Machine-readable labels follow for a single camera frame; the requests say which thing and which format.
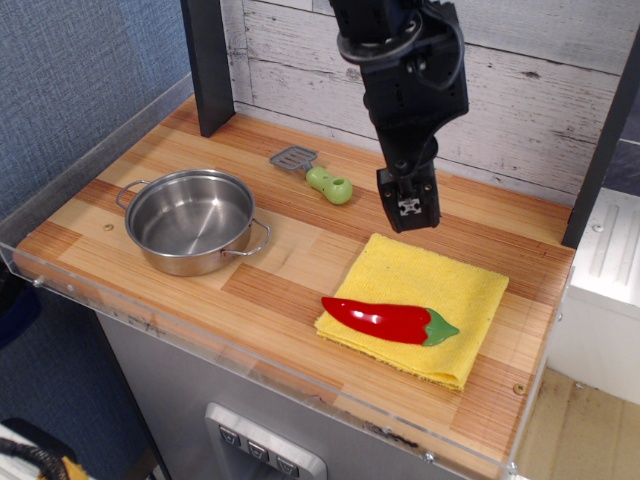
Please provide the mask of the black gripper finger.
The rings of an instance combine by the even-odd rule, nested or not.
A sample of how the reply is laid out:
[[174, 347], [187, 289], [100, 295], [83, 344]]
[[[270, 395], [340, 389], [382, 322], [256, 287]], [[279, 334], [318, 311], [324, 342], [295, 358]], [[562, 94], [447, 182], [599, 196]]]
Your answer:
[[401, 179], [394, 178], [388, 169], [379, 169], [377, 185], [385, 214], [395, 232], [438, 226], [440, 205], [432, 162]]

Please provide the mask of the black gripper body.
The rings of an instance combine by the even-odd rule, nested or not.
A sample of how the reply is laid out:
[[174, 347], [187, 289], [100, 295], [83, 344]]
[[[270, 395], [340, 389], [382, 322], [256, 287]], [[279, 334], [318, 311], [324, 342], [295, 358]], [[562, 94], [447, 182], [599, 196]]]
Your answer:
[[467, 113], [464, 56], [453, 3], [358, 3], [364, 105], [394, 178], [433, 163], [437, 131]]

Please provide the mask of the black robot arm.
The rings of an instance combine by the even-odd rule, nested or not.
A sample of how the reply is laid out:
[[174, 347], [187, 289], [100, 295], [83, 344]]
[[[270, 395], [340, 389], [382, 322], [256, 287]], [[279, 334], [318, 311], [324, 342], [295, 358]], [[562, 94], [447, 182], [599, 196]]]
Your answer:
[[377, 172], [397, 232], [440, 222], [437, 132], [469, 110], [456, 8], [440, 1], [334, 1], [341, 56], [359, 67], [386, 162]]

